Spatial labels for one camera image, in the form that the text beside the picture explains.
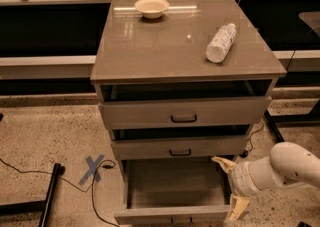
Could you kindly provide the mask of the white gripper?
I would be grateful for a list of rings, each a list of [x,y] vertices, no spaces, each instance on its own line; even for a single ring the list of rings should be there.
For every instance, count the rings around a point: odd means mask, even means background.
[[[217,156],[212,157],[211,160],[218,163],[225,173],[231,174],[232,187],[238,195],[230,196],[230,209],[226,220],[236,221],[247,209],[250,203],[249,197],[259,192],[249,172],[250,163],[236,164],[234,161]]]

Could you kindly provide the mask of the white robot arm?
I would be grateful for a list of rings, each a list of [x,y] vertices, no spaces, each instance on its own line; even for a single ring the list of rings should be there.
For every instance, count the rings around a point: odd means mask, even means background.
[[[217,156],[212,161],[227,174],[231,187],[227,222],[238,220],[250,198],[262,191],[304,184],[320,188],[320,159],[295,143],[278,143],[268,156],[255,161],[236,163]]]

